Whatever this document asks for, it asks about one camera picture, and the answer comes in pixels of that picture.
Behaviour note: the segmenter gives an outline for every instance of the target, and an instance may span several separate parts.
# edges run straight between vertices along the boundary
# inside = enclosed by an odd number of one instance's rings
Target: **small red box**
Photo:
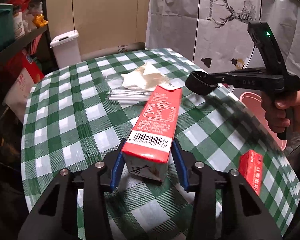
[[[260,194],[262,163],[263,156],[254,150],[249,150],[240,157],[239,172],[245,177],[257,195]]]
[[[129,173],[163,181],[181,95],[182,89],[156,87],[122,148]]]

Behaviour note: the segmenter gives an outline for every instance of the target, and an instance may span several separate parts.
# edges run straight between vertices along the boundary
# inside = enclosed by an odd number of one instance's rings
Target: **checkered tablecloth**
[[[60,169],[86,169],[128,137],[144,102],[106,100],[109,90],[120,85],[109,77],[146,62],[166,74],[173,85],[183,87],[175,137],[184,150],[218,171],[238,168],[240,156],[249,149],[264,156],[260,198],[284,234],[300,199],[300,182],[287,159],[258,120],[225,87],[206,97],[185,88],[189,73],[199,68],[171,49],[84,61],[48,74],[32,88],[21,143],[29,210]],[[105,195],[114,239],[185,239],[194,193],[181,188],[172,158],[162,185],[130,176],[125,167],[119,187]],[[83,226],[83,190],[79,190],[78,233],[82,239]]]

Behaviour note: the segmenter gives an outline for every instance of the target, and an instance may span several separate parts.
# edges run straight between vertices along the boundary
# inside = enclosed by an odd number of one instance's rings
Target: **black strap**
[[[200,95],[206,96],[218,87],[212,80],[210,82],[207,74],[202,71],[192,71],[185,82],[186,88]]]

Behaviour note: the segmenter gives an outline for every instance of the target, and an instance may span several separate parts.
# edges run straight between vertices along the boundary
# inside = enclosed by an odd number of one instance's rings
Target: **barcode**
[[[164,152],[169,152],[172,139],[153,133],[132,131],[128,138],[128,142]]]
[[[159,136],[149,135],[141,132],[137,132],[132,138],[133,141],[153,145],[156,147],[167,147],[168,140]]]

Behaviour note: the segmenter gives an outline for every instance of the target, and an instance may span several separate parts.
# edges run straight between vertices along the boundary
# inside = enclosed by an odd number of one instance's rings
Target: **silver screw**
[[[105,164],[103,162],[96,162],[96,164],[94,166],[96,168],[102,168],[103,166],[105,166]]]
[[[194,165],[195,165],[197,168],[199,168],[199,169],[201,169],[201,168],[204,167],[204,163],[203,163],[203,162],[196,162]]]
[[[230,173],[231,173],[231,175],[233,175],[233,176],[238,176],[238,175],[239,175],[239,171],[236,170],[236,169],[231,170]]]
[[[68,169],[62,169],[62,170],[60,171],[60,174],[61,174],[62,176],[66,176],[68,173],[69,173],[69,170],[68,170]]]

